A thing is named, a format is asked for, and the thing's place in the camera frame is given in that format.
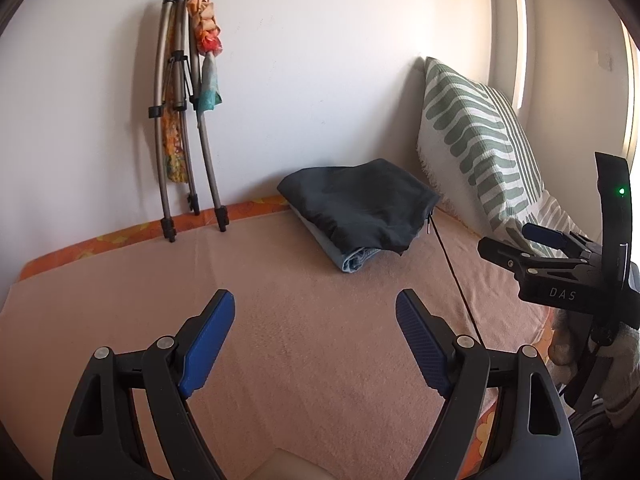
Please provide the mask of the dark navy pants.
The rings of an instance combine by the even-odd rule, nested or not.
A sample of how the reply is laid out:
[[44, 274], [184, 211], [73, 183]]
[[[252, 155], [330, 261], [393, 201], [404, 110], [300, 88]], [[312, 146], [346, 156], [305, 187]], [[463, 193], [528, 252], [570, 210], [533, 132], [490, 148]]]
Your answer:
[[434, 220], [440, 196], [386, 159], [304, 168], [277, 190], [343, 252], [365, 247], [402, 255], [423, 231], [446, 248]]

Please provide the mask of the green patterned white pillow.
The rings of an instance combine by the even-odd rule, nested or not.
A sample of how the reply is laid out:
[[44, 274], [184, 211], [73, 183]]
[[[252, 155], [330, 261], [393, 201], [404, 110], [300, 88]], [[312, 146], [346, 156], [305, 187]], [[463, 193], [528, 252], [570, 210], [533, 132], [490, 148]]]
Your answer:
[[418, 155], [442, 206], [480, 237], [541, 257], [559, 249], [526, 240], [527, 223], [581, 233], [544, 185], [534, 151], [508, 99], [436, 60], [424, 61]]

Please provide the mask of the folded light blue jeans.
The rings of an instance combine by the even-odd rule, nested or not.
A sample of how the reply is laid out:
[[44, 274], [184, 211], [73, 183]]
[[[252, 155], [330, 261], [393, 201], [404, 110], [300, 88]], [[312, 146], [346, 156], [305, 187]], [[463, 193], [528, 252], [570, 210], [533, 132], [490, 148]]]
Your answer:
[[323, 234], [314, 224], [306, 220], [302, 214], [292, 207], [296, 217], [306, 226], [307, 230], [314, 237], [326, 255], [343, 272], [353, 274], [358, 272], [369, 260], [375, 257], [380, 250], [376, 248], [360, 247], [343, 252], [334, 245], [326, 234]]

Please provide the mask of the silver folded tripod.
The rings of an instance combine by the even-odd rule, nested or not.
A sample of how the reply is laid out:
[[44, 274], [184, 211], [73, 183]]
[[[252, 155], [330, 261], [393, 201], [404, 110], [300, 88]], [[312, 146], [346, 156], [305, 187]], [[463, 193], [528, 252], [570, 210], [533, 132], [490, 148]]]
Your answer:
[[229, 225], [222, 203], [210, 150], [205, 114], [222, 103], [217, 58], [224, 47], [212, 0], [163, 0], [160, 9], [149, 118], [154, 125], [155, 159], [163, 218], [160, 228], [168, 242], [177, 236], [171, 215], [168, 183], [188, 187], [186, 203], [192, 214], [201, 213], [192, 165], [188, 113], [193, 112], [214, 215], [218, 229]]

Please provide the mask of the colourful scarf on tripod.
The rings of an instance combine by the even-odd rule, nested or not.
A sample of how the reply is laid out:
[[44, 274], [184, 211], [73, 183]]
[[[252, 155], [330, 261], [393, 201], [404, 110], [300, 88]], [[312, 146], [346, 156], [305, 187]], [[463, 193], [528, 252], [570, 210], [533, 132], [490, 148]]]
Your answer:
[[221, 29], [212, 0], [163, 0], [163, 26], [158, 54], [160, 77], [160, 146], [168, 180], [191, 180], [188, 133], [184, 113], [192, 108], [198, 125], [207, 177], [213, 174], [204, 116], [221, 104], [217, 56], [222, 52]]

